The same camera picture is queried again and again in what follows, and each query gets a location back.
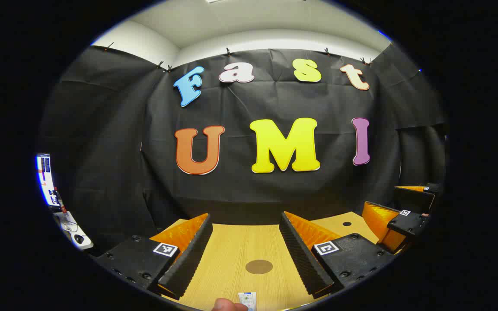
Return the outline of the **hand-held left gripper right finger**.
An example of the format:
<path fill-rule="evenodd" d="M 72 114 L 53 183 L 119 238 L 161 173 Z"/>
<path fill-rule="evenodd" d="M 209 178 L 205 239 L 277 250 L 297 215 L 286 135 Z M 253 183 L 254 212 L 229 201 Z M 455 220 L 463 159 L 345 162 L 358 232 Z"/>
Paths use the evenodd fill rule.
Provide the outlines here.
<path fill-rule="evenodd" d="M 392 264 L 397 255 L 357 232 L 340 236 L 288 211 L 279 230 L 309 295 L 349 291 Z"/>

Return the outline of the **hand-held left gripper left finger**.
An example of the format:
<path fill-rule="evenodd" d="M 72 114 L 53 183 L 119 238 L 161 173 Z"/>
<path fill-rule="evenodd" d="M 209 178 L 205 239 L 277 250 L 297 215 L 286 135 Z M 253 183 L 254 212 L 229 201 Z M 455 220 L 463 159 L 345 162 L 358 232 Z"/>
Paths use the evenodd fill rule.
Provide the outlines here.
<path fill-rule="evenodd" d="M 134 235 L 95 257 L 95 262 L 137 288 L 180 299 L 194 277 L 212 233 L 211 216 L 206 213 L 152 238 Z"/>

